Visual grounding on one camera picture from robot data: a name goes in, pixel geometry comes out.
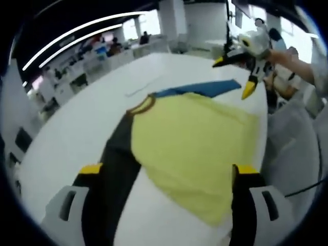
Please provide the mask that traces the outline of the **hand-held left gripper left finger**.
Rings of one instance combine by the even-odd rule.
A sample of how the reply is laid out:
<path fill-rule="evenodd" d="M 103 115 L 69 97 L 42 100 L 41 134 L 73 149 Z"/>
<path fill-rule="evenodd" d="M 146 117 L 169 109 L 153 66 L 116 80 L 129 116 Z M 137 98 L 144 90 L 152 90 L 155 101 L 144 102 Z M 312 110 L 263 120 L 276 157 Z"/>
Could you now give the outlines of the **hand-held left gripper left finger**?
<path fill-rule="evenodd" d="M 88 226 L 84 219 L 88 202 L 98 186 L 102 163 L 82 167 L 70 186 L 61 188 L 46 205 L 41 228 L 56 245 L 87 245 Z"/>

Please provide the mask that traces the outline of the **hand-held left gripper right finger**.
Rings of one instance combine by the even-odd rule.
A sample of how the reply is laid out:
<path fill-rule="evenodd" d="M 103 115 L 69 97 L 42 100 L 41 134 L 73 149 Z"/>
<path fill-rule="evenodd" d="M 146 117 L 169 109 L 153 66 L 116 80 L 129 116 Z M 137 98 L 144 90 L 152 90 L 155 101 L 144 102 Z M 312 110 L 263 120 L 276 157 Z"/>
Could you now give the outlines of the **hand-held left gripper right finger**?
<path fill-rule="evenodd" d="M 295 222 L 292 203 L 252 166 L 233 165 L 231 245 L 282 245 Z"/>

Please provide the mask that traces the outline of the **person's right hand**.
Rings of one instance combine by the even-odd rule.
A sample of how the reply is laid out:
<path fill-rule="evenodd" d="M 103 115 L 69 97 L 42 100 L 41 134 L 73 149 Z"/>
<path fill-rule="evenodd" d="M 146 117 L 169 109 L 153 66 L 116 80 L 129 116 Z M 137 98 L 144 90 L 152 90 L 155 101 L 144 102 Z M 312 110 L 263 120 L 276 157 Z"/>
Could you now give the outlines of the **person's right hand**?
<path fill-rule="evenodd" d="M 288 51 L 270 49 L 266 60 L 273 64 L 286 65 L 291 60 L 291 54 Z"/>

